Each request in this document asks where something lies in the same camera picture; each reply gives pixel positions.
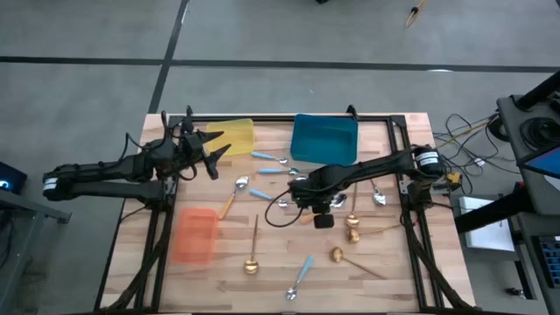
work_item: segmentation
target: wooden table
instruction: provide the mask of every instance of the wooden table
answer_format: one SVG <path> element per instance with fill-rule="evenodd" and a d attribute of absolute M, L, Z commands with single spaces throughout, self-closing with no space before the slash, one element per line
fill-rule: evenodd
<path fill-rule="evenodd" d="M 427 114 L 405 114 L 412 144 L 434 144 Z M 197 123 L 202 130 L 205 123 Z M 273 156 L 290 156 L 292 122 L 256 122 L 255 150 Z M 360 122 L 358 160 L 364 161 L 390 154 L 387 127 L 381 122 Z M 148 115 L 141 138 L 146 143 L 163 134 L 159 115 Z M 241 175 L 249 175 L 249 187 L 276 196 L 287 189 L 289 175 L 259 175 L 263 167 L 278 167 L 275 161 L 247 155 L 223 157 L 218 165 L 220 178 L 212 181 L 203 167 L 192 182 L 181 181 L 175 206 L 174 224 L 181 209 L 204 207 L 221 211 Z M 305 169 L 304 164 L 295 164 Z M 385 228 L 399 222 L 401 207 L 394 175 L 377 178 L 375 183 L 387 195 L 386 206 L 372 201 L 373 187 L 369 181 L 358 184 L 356 214 L 360 228 Z M 337 210 L 335 226 L 317 230 L 312 224 L 299 222 L 286 228 L 268 225 L 263 218 L 268 201 L 239 193 L 225 220 L 218 225 L 216 251 L 209 266 L 185 266 L 167 260 L 160 302 L 161 312 L 406 312 L 417 311 L 410 257 L 403 227 L 394 227 L 378 234 L 365 235 L 357 244 L 347 243 L 344 217 L 352 206 L 353 186 L 346 190 L 348 201 Z M 434 197 L 448 203 L 442 196 Z M 141 204 L 126 201 L 122 215 Z M 270 220 L 287 222 L 296 215 L 295 205 L 288 210 L 273 206 Z M 249 259 L 255 214 L 259 216 L 256 260 L 258 274 L 248 276 L 243 263 Z M 459 244 L 452 212 L 434 206 L 426 212 L 431 243 L 437 266 L 451 286 L 469 304 L 473 293 Z M 140 267 L 150 211 L 142 211 L 124 221 L 115 242 L 101 306 L 110 305 L 126 288 Z M 328 252 L 340 246 L 345 256 L 379 273 L 369 275 L 347 262 L 330 261 Z M 291 287 L 305 258 L 315 256 L 312 269 L 298 289 L 297 299 L 287 301 Z M 432 301 L 429 277 L 423 268 L 425 291 Z M 146 303 L 151 296 L 149 279 Z"/>

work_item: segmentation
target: orange container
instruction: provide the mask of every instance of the orange container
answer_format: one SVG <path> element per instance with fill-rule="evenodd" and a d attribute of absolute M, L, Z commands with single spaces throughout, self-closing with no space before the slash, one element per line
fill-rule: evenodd
<path fill-rule="evenodd" d="M 212 209 L 183 208 L 171 246 L 171 262 L 205 265 L 212 261 L 218 217 Z"/>

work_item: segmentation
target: gold spoon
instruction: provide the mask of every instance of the gold spoon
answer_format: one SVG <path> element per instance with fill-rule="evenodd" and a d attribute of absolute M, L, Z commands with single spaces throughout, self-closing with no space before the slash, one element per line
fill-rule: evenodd
<path fill-rule="evenodd" d="M 352 212 L 346 216 L 346 225 L 350 228 L 357 228 L 360 224 L 360 219 L 354 215 L 354 210 L 356 209 L 356 196 L 358 195 L 358 183 L 353 185 L 353 197 L 352 197 Z"/>
<path fill-rule="evenodd" d="M 391 228 L 397 228 L 400 227 L 400 224 L 394 225 L 394 226 L 390 226 L 390 227 L 382 227 L 382 228 L 377 228 L 375 230 L 372 231 L 367 231 L 367 232 L 363 232 L 360 233 L 358 232 L 357 229 L 350 227 L 347 231 L 346 231 L 346 239 L 348 240 L 348 242 L 350 242 L 351 244 L 355 244 L 360 240 L 360 236 L 361 235 L 371 235 L 371 234 L 375 234 L 375 233 L 380 233 L 383 231 L 386 231 L 388 229 Z"/>
<path fill-rule="evenodd" d="M 332 260 L 333 262 L 335 262 L 335 263 L 340 263 L 340 262 L 342 262 L 342 261 L 346 261 L 346 262 L 351 263 L 352 265 L 354 265 L 354 266 L 360 268 L 361 270 L 367 271 L 368 273 L 370 273 L 370 274 L 372 274 L 372 275 L 374 275 L 374 276 L 376 276 L 376 277 L 379 277 L 379 278 L 381 278 L 381 279 L 386 279 L 386 277 L 379 275 L 378 273 L 376 273 L 375 271 L 371 270 L 370 268 L 364 267 L 364 266 L 362 266 L 362 265 L 360 265 L 360 264 L 358 264 L 358 263 L 356 263 L 356 262 L 353 262 L 353 261 L 351 261 L 351 260 L 348 260 L 348 258 L 345 258 L 345 257 L 344 257 L 344 252 L 342 251 L 342 248 L 335 247 L 335 248 L 331 249 L 330 257 L 331 257 L 331 260 Z"/>
<path fill-rule="evenodd" d="M 251 247 L 251 259 L 245 261 L 245 273 L 254 275 L 259 270 L 259 263 L 255 260 L 255 245 L 256 245 L 256 228 L 259 223 L 259 215 L 256 215 L 255 230 L 253 231 L 253 246 Z"/>

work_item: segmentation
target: spoon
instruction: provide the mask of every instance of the spoon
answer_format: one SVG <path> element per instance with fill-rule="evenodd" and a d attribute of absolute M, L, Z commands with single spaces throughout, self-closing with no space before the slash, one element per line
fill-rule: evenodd
<path fill-rule="evenodd" d="M 281 165 L 285 165 L 286 163 L 288 163 L 288 158 L 287 157 L 273 157 L 273 156 L 268 155 L 268 154 L 254 152 L 254 151 L 251 152 L 251 155 L 255 158 L 273 159 L 273 160 L 278 161 L 278 163 L 280 163 Z"/>
<path fill-rule="evenodd" d="M 357 229 L 355 229 L 353 227 L 350 227 L 346 231 L 346 239 L 348 240 L 349 243 L 355 244 L 360 240 L 361 235 L 371 235 L 371 234 L 380 233 L 380 232 L 386 231 L 388 229 L 397 228 L 397 227 L 400 227 L 400 225 L 397 224 L 397 225 L 390 226 L 390 227 L 377 228 L 375 230 L 367 231 L 367 232 L 363 232 L 363 233 L 360 233 L 360 232 L 358 232 Z"/>
<path fill-rule="evenodd" d="M 286 291 L 287 300 L 291 301 L 298 296 L 299 283 L 301 283 L 301 280 L 304 278 L 305 273 L 307 273 L 307 270 L 309 270 L 309 268 L 313 265 L 313 259 L 314 258 L 312 255 L 307 257 L 304 267 L 301 269 L 301 271 L 299 271 L 299 276 L 297 277 L 296 284 L 294 284 L 294 286 L 292 286 L 291 288 L 288 289 L 288 291 Z"/>
<path fill-rule="evenodd" d="M 224 206 L 223 210 L 221 210 L 220 216 L 218 216 L 218 220 L 223 220 L 226 217 L 226 214 L 228 214 L 229 206 L 231 206 L 231 203 L 234 201 L 237 190 L 245 188 L 248 183 L 249 183 L 249 177 L 247 176 L 241 176 L 239 177 L 239 179 L 235 181 L 234 192 L 231 194 L 231 196 L 229 196 L 226 205 Z"/>
<path fill-rule="evenodd" d="M 330 206 L 333 208 L 340 208 L 342 207 L 342 205 L 344 205 L 346 201 L 347 201 L 347 195 L 345 193 L 338 193 L 335 194 L 334 197 L 332 197 Z M 299 219 L 299 223 L 307 224 L 311 222 L 317 214 L 318 213 L 309 213 L 307 215 L 304 215 L 303 217 L 301 217 L 301 219 Z"/>
<path fill-rule="evenodd" d="M 352 212 L 346 216 L 346 225 L 350 228 L 357 228 L 360 219 L 354 214 L 356 210 L 356 197 L 358 196 L 358 184 L 353 185 Z"/>
<path fill-rule="evenodd" d="M 281 169 L 260 169 L 259 174 L 290 174 L 290 175 L 298 175 L 299 170 L 297 168 L 290 168 L 287 170 Z"/>
<path fill-rule="evenodd" d="M 378 273 L 371 270 L 370 268 L 362 266 L 362 265 L 358 264 L 357 262 L 353 262 L 353 261 L 349 260 L 348 258 L 344 257 L 344 252 L 342 251 L 342 248 L 335 247 L 335 248 L 331 249 L 331 253 L 329 254 L 329 256 L 331 257 L 331 260 L 335 263 L 340 263 L 342 261 L 346 261 L 346 262 L 351 263 L 352 265 L 360 268 L 361 270 L 367 271 L 368 273 L 370 273 L 370 274 L 372 274 L 376 277 L 379 277 L 381 279 L 385 279 L 384 276 L 379 275 Z"/>
<path fill-rule="evenodd" d="M 371 184 L 374 186 L 374 203 L 379 206 L 385 206 L 385 202 L 386 202 L 385 195 L 377 188 L 377 185 L 375 185 L 374 180 L 372 178 L 370 180 L 371 180 Z"/>
<path fill-rule="evenodd" d="M 256 228 L 259 223 L 259 215 L 255 218 L 255 230 L 253 231 L 253 245 L 251 247 L 251 258 L 245 261 L 243 268 L 248 275 L 254 275 L 259 270 L 259 263 L 255 260 Z"/>
<path fill-rule="evenodd" d="M 266 199 L 268 201 L 272 200 L 271 196 L 269 196 L 268 194 L 266 194 L 264 192 L 259 192 L 256 189 L 249 189 L 248 192 L 255 195 L 256 197 L 261 197 L 261 198 Z M 286 200 L 286 199 L 279 199 L 276 203 L 278 204 L 279 207 L 288 207 L 288 200 Z"/>

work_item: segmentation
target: gray floor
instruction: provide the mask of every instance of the gray floor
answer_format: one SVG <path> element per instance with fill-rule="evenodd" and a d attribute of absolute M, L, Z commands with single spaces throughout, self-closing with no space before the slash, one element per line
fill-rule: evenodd
<path fill-rule="evenodd" d="M 3 0 L 0 56 L 162 59 L 179 3 Z M 560 66 L 560 10 L 553 0 L 430 0 L 404 30 L 414 4 L 192 0 L 174 58 Z M 124 132 L 140 133 L 159 70 L 0 63 L 0 133 L 9 135 L 0 138 L 0 160 L 30 175 L 24 195 L 49 204 L 40 191 L 43 172 L 116 158 Z M 174 66 L 158 109 L 182 113 L 190 104 L 197 113 L 325 112 L 352 103 L 360 112 L 428 112 L 432 128 L 443 131 L 451 113 L 472 121 L 489 116 L 498 97 L 525 93 L 549 75 Z M 512 156 L 507 144 L 496 143 L 501 156 Z M 494 152 L 483 135 L 469 147 L 481 155 Z M 451 155 L 452 147 L 444 153 Z M 472 179 L 473 190 L 507 193 L 519 179 L 487 165 Z M 121 204 L 102 198 L 52 203 L 73 218 L 66 227 L 45 227 L 20 308 L 38 307 L 39 314 L 93 308 Z M 525 301 L 502 292 L 519 280 L 513 263 L 496 256 L 465 252 L 477 304 L 543 314 L 541 297 Z"/>

